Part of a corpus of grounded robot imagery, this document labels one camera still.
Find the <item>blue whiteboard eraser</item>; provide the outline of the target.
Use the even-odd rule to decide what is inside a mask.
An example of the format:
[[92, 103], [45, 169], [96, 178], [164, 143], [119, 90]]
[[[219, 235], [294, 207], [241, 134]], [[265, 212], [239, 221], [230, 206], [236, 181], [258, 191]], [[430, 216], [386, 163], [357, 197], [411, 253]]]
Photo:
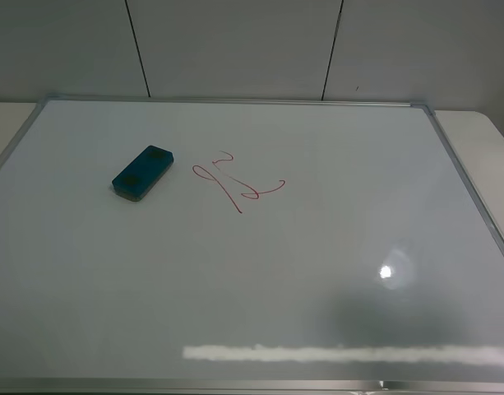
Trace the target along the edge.
[[149, 145], [113, 179], [113, 191], [128, 201], [139, 202], [173, 163], [171, 151]]

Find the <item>white framed whiteboard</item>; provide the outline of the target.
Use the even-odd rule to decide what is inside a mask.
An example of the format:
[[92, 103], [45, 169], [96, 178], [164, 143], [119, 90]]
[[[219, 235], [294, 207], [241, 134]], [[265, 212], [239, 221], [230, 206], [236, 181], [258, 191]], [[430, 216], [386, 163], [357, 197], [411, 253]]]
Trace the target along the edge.
[[[237, 213], [219, 151], [285, 187]], [[0, 155], [0, 393], [504, 394], [504, 234], [426, 105], [48, 97]]]

